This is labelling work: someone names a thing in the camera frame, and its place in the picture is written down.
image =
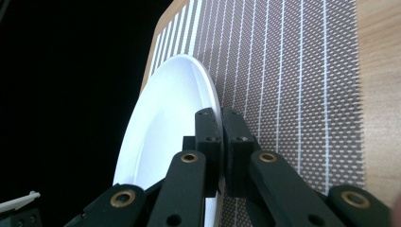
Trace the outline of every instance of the dark background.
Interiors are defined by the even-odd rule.
[[[0,23],[0,202],[35,190],[44,226],[63,226],[112,186],[170,3],[10,1]]]

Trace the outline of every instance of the white plate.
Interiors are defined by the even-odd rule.
[[[196,59],[177,55],[149,78],[127,127],[113,184],[148,189],[162,180],[172,157],[182,150],[183,136],[195,135],[195,113],[212,107],[219,131],[220,107],[213,81]],[[220,197],[206,200],[205,226],[216,226]]]

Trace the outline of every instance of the wooden surface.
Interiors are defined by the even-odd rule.
[[[157,36],[187,2],[175,0],[160,18],[142,89]],[[401,192],[401,1],[357,0],[357,27],[366,189],[391,206]]]

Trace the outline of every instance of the wooden table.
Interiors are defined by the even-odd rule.
[[[175,0],[160,18],[142,89],[157,36],[187,3]],[[401,2],[357,1],[357,26],[366,189],[390,206],[401,192]]]

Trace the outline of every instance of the placemat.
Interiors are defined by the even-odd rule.
[[[191,0],[158,36],[150,76],[182,53],[312,188],[364,186],[355,1]],[[251,226],[244,204],[225,197],[220,225]]]

